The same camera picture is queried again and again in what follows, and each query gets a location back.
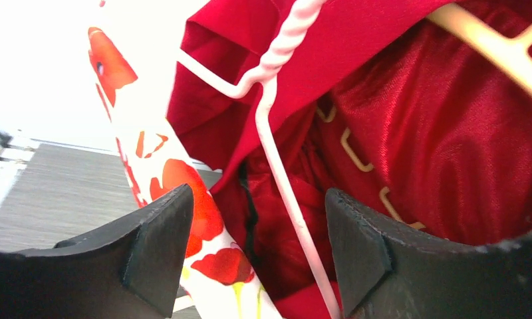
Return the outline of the poppy print white skirt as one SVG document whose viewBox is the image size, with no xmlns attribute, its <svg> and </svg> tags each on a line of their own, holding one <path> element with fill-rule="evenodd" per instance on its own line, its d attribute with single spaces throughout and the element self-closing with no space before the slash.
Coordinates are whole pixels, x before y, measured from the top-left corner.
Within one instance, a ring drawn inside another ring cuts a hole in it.
<svg viewBox="0 0 532 319">
<path fill-rule="evenodd" d="M 128 182 L 141 207 L 178 206 L 174 221 L 158 217 L 142 232 L 143 253 L 179 241 L 179 261 L 128 263 L 125 276 L 144 298 L 171 271 L 202 318 L 278 318 L 185 147 L 165 118 L 183 26 L 201 1 L 89 1 L 88 50 L 96 87 L 114 132 Z"/>
</svg>

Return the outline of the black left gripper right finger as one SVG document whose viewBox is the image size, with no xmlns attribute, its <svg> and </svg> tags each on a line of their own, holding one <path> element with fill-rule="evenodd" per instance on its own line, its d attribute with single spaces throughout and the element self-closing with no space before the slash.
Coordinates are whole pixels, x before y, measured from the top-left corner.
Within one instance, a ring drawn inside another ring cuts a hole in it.
<svg viewBox="0 0 532 319">
<path fill-rule="evenodd" d="M 325 197 L 346 318 L 532 318 L 532 231 L 470 246 L 413 229 L 341 190 Z"/>
</svg>

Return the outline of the pink hanger with poppy skirt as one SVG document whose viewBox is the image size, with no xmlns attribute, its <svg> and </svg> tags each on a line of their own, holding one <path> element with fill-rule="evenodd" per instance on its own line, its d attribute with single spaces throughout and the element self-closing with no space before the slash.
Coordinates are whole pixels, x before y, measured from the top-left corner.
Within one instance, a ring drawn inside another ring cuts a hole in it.
<svg viewBox="0 0 532 319">
<path fill-rule="evenodd" d="M 277 75 L 303 42 L 324 3 L 324 0 L 294 2 L 288 17 L 281 25 L 279 34 L 272 40 L 268 50 L 260 58 L 259 64 L 248 70 L 238 84 L 225 81 L 182 49 L 177 51 L 176 58 L 198 78 L 230 98 L 242 98 L 254 84 L 262 85 L 263 93 L 255 115 L 255 125 L 261 145 L 327 310 L 331 318 L 340 318 L 340 308 L 335 293 L 299 208 L 269 125 L 269 113 L 277 97 Z"/>
</svg>

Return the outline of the wooden hanger with metal hook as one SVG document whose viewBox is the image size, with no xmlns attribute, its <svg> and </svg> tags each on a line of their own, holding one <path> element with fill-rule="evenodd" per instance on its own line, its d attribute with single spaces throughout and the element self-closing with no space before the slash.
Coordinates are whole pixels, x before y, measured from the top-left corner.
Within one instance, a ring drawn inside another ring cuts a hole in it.
<svg viewBox="0 0 532 319">
<path fill-rule="evenodd" d="M 469 45 L 532 97 L 532 23 L 516 37 L 505 37 L 455 3 L 426 18 Z"/>
</svg>

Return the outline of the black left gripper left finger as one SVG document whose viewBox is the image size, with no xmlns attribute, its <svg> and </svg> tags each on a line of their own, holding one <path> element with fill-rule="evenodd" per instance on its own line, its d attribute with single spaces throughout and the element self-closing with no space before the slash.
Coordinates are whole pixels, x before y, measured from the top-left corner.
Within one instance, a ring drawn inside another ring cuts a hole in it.
<svg viewBox="0 0 532 319">
<path fill-rule="evenodd" d="M 0 252 L 0 318 L 169 318 L 194 196 L 181 185 L 51 249 Z"/>
</svg>

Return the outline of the red garment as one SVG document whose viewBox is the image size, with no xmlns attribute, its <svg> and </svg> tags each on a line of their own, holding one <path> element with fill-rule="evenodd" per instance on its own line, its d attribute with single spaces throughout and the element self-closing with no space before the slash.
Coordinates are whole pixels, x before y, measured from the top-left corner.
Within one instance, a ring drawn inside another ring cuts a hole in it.
<svg viewBox="0 0 532 319">
<path fill-rule="evenodd" d="M 532 230 L 532 98 L 427 20 L 441 6 L 328 1 L 278 75 L 273 135 L 331 282 L 332 187 L 464 244 Z M 167 118 L 223 171 L 213 198 L 282 317 L 328 318 L 257 135 L 258 101 L 179 66 Z"/>
</svg>

